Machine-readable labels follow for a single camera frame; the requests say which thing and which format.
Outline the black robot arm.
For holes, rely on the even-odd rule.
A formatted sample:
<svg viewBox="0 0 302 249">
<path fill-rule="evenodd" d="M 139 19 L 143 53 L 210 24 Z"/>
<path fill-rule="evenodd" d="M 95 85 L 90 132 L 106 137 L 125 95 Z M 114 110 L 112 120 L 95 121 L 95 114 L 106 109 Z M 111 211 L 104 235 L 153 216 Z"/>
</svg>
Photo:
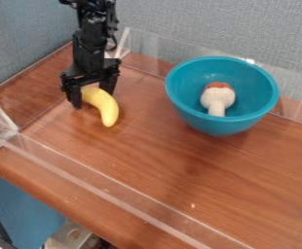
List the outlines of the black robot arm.
<svg viewBox="0 0 302 249">
<path fill-rule="evenodd" d="M 82 106 L 82 88 L 92 83 L 114 93 L 121 76 L 119 58 L 107 58 L 118 46 L 107 48 L 108 40 L 118 43 L 116 0 L 59 0 L 76 10 L 78 31 L 74 33 L 74 63 L 62 73 L 60 89 L 76 109 Z"/>
</svg>

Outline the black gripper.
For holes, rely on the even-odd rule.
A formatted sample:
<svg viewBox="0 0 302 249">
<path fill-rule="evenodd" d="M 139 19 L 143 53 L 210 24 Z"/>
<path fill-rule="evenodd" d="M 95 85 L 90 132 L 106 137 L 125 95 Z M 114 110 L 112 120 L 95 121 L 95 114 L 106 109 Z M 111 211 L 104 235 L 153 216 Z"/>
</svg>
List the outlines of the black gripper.
<svg viewBox="0 0 302 249">
<path fill-rule="evenodd" d="M 74 63 L 60 76 L 63 92 L 76 109 L 82 108 L 82 87 L 98 83 L 102 90 L 114 94 L 122 63 L 119 58 L 104 57 L 107 41 L 88 46 L 80 35 L 80 31 L 74 34 Z"/>
</svg>

